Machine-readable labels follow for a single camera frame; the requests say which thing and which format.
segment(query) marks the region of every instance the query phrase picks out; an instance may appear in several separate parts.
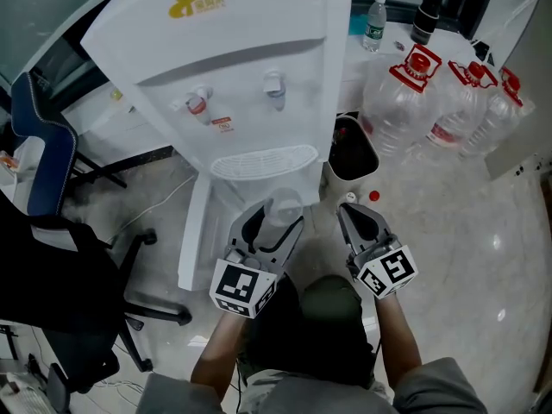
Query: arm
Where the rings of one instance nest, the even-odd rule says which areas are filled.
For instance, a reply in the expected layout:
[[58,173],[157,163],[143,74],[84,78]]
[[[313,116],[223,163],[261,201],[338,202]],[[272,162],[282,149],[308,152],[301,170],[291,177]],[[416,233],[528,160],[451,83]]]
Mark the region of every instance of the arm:
[[406,373],[422,365],[422,358],[396,293],[375,302],[383,363],[389,386],[394,390]]
[[211,386],[221,402],[232,380],[247,321],[245,317],[225,312],[191,372],[190,382]]

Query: tiled floor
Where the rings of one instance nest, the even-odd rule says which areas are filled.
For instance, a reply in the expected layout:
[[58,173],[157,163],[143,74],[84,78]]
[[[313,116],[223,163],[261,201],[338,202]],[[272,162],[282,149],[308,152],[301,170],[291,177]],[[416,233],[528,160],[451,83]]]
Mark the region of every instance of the tiled floor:
[[[447,170],[405,164],[381,167],[363,186],[360,201],[381,212],[392,230],[414,255],[420,274],[401,290],[399,299],[425,361],[455,357],[490,413],[518,413],[530,400],[530,390],[543,357],[550,321],[552,243],[538,182],[531,177],[485,180],[481,164]],[[78,190],[64,213],[89,223],[100,238],[112,237],[128,220],[164,199],[177,185],[195,175],[178,155],[123,174],[126,191],[100,179]],[[116,240],[113,256],[120,261],[130,237],[155,228],[159,242],[144,247],[129,283],[128,298],[138,302],[185,304],[193,321],[146,320],[135,333],[144,357],[157,373],[186,379],[201,351],[189,347],[194,336],[208,338],[219,311],[208,293],[185,292],[176,285],[179,250],[193,180],[166,204],[130,225]],[[381,193],[377,203],[367,194]],[[305,231],[289,263],[298,288],[318,276],[335,272],[348,276],[347,249],[338,229],[336,198],[305,209]],[[365,316],[374,314],[369,292],[357,286]],[[32,332],[19,329],[20,348],[40,355]],[[55,360],[39,329],[46,363]],[[337,348],[346,348],[344,343]],[[144,385],[146,375],[116,348],[121,372],[110,382],[129,380]],[[381,361],[376,377],[386,381]],[[110,414],[134,412],[139,395],[126,386],[95,387],[87,397],[72,397],[72,412]],[[237,393],[229,389],[223,404],[234,412]]]

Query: red bottle cap on floor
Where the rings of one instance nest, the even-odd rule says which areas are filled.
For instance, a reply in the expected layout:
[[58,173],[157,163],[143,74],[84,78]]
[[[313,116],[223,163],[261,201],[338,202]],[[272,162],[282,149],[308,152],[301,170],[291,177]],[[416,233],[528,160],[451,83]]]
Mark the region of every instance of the red bottle cap on floor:
[[378,199],[380,199],[380,193],[377,190],[372,190],[370,191],[368,197],[370,198],[370,201],[376,202]]

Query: green pants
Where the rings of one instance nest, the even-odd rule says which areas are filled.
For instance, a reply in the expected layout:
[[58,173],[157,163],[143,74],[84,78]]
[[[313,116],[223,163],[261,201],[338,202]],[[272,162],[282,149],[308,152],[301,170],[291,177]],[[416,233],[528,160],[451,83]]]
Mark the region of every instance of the green pants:
[[301,299],[284,276],[251,322],[239,357],[244,379],[276,369],[366,388],[374,360],[362,326],[361,297],[335,275],[311,284]]

